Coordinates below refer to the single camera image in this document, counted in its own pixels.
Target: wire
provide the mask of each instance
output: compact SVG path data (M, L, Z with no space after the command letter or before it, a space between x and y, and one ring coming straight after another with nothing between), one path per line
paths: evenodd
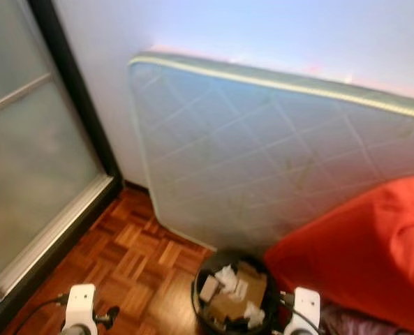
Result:
M36 313L37 311L39 311L45 305L48 305L48 304L59 304L59 305L63 306L65 304L67 304L67 301L68 301L68 294L65 294L65 295L60 295L57 298L44 301L42 304L37 305L34 308L34 310L32 310L30 312L30 314L28 314L27 317L17 326L16 330L13 332L13 335L17 335L17 333L19 333L19 331L21 330L21 328L23 326L25 326L25 324L27 323L27 321L33 316L33 314Z
M313 330L315 330L317 332L318 335L321 334L321 330L319 330L319 328L317 328L317 326L315 326L312 321L310 321L310 319L308 319L306 316L304 316L303 314L301 314L299 311L296 311L292 306L287 305L284 300L280 299L281 304L284 306L284 308L288 309L291 313L293 314L297 314L299 317L301 317L301 319L303 319L304 321L306 321L309 326L312 327Z

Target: mattress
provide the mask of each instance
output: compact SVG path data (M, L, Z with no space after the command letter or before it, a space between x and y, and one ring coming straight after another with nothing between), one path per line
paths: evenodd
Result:
M159 222L261 252L384 181L414 175L414 99L180 54L130 62Z

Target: white wall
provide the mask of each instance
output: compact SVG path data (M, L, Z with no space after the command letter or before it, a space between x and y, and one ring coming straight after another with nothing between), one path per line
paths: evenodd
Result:
M55 0L127 180L147 185L126 64L152 45L414 96L414 0Z

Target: parquet floor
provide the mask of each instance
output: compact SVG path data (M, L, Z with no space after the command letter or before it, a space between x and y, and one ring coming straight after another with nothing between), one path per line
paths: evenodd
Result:
M191 308L191 281L211 253L160 226L149 197L126 189L50 274L4 334L11 335L34 306L68 292L76 283L95 284L97 314L120 306L114 327L105 331L99 325L99 334L201 334ZM60 306L44 307L20 334L58 334L64 311Z

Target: frosted glass panel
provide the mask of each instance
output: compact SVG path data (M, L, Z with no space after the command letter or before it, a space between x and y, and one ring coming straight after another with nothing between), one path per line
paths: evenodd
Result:
M0 98L46 72L18 4L0 0Z
M0 271L100 173L53 83L0 111Z

